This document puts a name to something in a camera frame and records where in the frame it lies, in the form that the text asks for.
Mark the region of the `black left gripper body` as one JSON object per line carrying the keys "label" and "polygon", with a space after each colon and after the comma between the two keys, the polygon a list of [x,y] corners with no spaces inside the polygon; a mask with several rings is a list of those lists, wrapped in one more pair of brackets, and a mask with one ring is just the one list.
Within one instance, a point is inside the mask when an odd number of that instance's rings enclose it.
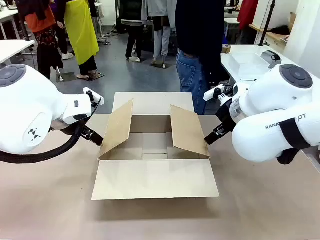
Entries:
{"label": "black left gripper body", "polygon": [[89,127],[87,127],[86,125],[84,125],[82,127],[81,137],[86,140],[90,140],[91,136],[92,136],[92,130]]}

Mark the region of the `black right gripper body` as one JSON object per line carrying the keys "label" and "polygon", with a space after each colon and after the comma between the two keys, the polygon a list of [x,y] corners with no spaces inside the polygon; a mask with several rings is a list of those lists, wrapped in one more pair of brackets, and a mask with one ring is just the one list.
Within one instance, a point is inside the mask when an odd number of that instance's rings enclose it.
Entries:
{"label": "black right gripper body", "polygon": [[221,124],[216,128],[218,131],[233,131],[236,126],[230,114],[231,104],[232,99],[230,98],[216,112],[217,118],[221,121]]}

